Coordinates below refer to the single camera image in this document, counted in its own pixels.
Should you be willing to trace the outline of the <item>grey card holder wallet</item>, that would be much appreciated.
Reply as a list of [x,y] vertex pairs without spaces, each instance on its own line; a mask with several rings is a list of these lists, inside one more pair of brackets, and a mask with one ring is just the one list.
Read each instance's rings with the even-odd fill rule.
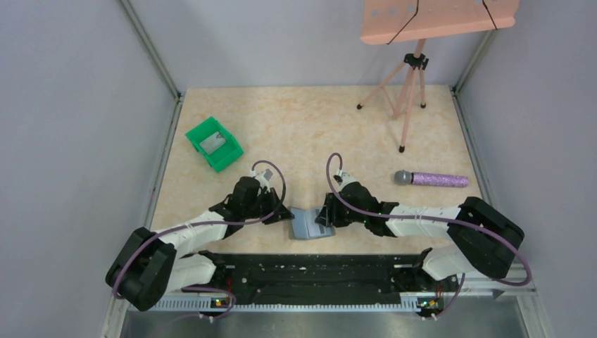
[[300,209],[292,207],[290,211],[294,215],[291,220],[291,239],[312,240],[335,235],[331,227],[316,223],[315,219],[321,211],[320,208]]

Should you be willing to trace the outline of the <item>silver credit card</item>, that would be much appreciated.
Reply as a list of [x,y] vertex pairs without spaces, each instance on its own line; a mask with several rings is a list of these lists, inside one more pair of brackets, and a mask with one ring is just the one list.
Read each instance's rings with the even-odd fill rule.
[[199,147],[207,155],[211,155],[226,143],[225,136],[221,132],[214,132],[199,143]]

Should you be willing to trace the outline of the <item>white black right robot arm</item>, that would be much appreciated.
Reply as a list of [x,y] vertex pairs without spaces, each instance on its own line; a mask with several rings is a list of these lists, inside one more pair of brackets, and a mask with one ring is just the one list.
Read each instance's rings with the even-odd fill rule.
[[421,236],[448,241],[422,253],[421,268],[434,280],[477,271],[504,279],[524,232],[484,200],[469,196],[454,207],[411,207],[378,201],[359,182],[328,193],[315,222],[326,227],[361,223],[379,237]]

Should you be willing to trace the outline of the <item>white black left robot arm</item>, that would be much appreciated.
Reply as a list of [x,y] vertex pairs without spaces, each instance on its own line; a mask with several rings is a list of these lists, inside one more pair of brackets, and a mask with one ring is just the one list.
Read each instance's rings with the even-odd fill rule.
[[292,219],[267,178],[241,177],[232,193],[191,220],[160,232],[136,229],[106,273],[106,284],[147,311],[169,292],[212,280],[216,264],[197,253],[200,246],[228,238],[246,224]]

